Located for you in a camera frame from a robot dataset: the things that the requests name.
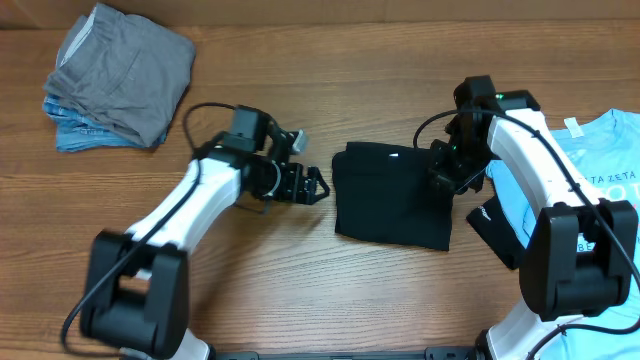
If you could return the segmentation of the black t-shirt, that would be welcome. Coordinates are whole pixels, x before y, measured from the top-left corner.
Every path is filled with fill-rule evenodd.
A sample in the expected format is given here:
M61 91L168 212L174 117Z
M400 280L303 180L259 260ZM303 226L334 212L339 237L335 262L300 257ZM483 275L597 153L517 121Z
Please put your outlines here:
M349 142L332 159L335 232L361 241L447 251L453 195L429 186L427 149Z

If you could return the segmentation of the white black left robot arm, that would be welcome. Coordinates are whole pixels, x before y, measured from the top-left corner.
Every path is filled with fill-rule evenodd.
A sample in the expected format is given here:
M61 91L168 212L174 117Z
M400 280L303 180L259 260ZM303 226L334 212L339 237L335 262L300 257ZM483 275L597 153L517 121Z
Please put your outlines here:
M291 159L308 145L304 130L287 131L253 107L231 110L230 128L192 145L184 177L151 213L123 233L96 236L84 295L62 325L64 347L77 322L119 359L215 358L189 328L189 259L209 228L243 193L302 205L330 193L318 168Z

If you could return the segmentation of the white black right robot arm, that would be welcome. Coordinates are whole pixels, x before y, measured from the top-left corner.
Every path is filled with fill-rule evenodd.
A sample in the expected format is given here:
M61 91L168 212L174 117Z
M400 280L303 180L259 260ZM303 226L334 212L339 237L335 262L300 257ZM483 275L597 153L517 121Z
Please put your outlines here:
M449 139L431 144L430 188L447 195L479 191L486 166L499 158L536 216L519 268L519 302L461 354L533 359L570 330L617 334L586 321L623 304L639 281L632 205L606 199L581 175L529 91L498 92L482 75L465 78L453 97L456 107L445 113Z

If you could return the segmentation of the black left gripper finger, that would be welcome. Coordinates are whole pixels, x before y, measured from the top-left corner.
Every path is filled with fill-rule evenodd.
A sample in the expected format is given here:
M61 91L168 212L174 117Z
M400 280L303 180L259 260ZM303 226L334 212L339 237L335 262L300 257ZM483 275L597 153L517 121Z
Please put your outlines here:
M307 189L311 193L329 193L329 185L324 180L320 169L315 166L307 168Z
M305 193L300 199L299 203L303 205L314 205L317 202L327 198L329 196L329 192L325 192L322 194L312 194Z

